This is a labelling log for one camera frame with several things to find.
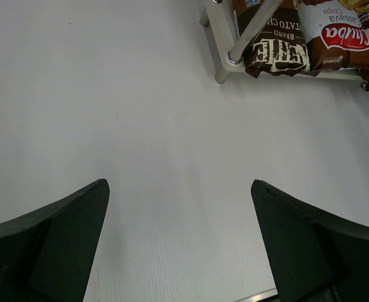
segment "red logo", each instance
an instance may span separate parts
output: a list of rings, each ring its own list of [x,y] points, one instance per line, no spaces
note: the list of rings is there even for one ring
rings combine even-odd
[[[349,24],[327,25],[322,29],[321,38],[327,48],[339,47],[356,52],[369,49],[369,41],[365,31]]]

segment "white surface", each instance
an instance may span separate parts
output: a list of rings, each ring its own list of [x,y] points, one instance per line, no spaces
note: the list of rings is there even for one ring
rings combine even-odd
[[[211,0],[204,0],[207,9],[211,28],[214,33],[214,39],[218,48],[219,56],[223,68],[231,72],[246,72],[244,63],[234,65],[227,57],[236,45],[238,34],[233,16],[232,0],[223,1],[221,4],[216,4]],[[337,80],[352,80],[360,81],[361,77],[355,69],[339,70],[339,71],[322,71],[316,77],[311,77],[307,74],[296,74],[297,77],[308,77],[310,79],[337,79]]]
[[[256,178],[369,225],[369,93],[244,74],[217,85],[201,9],[0,1],[0,222],[108,179],[86,302],[272,288]]]

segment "brand name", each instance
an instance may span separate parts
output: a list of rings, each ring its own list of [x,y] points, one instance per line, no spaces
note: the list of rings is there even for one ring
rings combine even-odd
[[[339,47],[356,52],[369,49],[365,31],[349,24],[327,25],[322,29],[321,38],[327,48]]]
[[[256,62],[272,65],[271,70],[290,70],[281,67],[281,63],[296,64],[293,70],[309,69],[310,63],[305,45],[292,45],[289,42],[276,39],[261,39],[253,44],[256,50]]]

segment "rack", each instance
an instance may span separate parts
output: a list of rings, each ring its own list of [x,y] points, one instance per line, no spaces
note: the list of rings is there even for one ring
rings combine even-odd
[[[246,72],[245,65],[241,60],[244,49],[262,31],[282,1],[264,0],[254,18],[238,38],[232,0],[204,0],[205,10],[201,16],[200,24],[204,27],[211,26],[222,62],[222,67],[215,75],[216,82],[224,84],[232,72]],[[310,75],[303,72],[295,76],[311,78]],[[361,77],[356,69],[322,71],[316,77],[361,82]]]

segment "red oval label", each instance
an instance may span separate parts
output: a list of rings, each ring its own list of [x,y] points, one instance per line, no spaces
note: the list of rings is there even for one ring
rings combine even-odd
[[[364,30],[344,23],[325,26],[321,38],[327,48],[339,47],[361,52],[369,49],[369,41]]]

